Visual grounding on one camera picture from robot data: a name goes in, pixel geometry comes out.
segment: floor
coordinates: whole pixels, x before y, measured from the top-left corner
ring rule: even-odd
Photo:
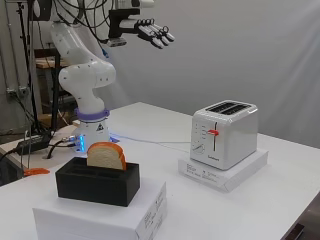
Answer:
[[[283,240],[320,239],[320,193],[318,193],[311,204],[301,214],[293,227],[294,229],[290,230],[290,232],[282,238]]]

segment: white toaster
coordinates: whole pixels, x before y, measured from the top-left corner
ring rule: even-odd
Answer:
[[[226,100],[197,111],[190,157],[227,170],[257,150],[258,108]]]

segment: white pedestal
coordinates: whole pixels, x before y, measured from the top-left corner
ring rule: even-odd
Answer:
[[[141,178],[128,207],[55,198],[33,209],[38,240],[149,240],[167,214],[166,185]]]
[[[189,155],[184,155],[179,159],[178,167],[179,172],[184,176],[214,189],[230,192],[265,166],[267,159],[268,151],[257,149],[232,168],[223,171],[190,159]]]

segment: table surface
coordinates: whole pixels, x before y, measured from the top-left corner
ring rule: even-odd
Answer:
[[[111,111],[111,133],[127,137],[119,143],[127,161],[140,164],[141,176],[167,182],[168,217],[156,240],[281,239],[319,192],[320,150],[259,134],[258,147],[269,150],[268,165],[231,193],[221,193],[178,173],[177,159],[188,152],[188,143],[144,142],[190,142],[191,121],[143,103]],[[1,239],[37,239],[32,207],[57,197],[54,171],[72,157],[63,151],[52,160],[32,157],[34,166],[56,165],[51,174],[0,188]]]

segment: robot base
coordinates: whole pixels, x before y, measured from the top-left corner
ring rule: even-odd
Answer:
[[[95,122],[83,122],[80,120],[80,126],[74,130],[76,136],[76,152],[87,152],[88,148],[96,142],[110,142],[109,130],[106,118]]]

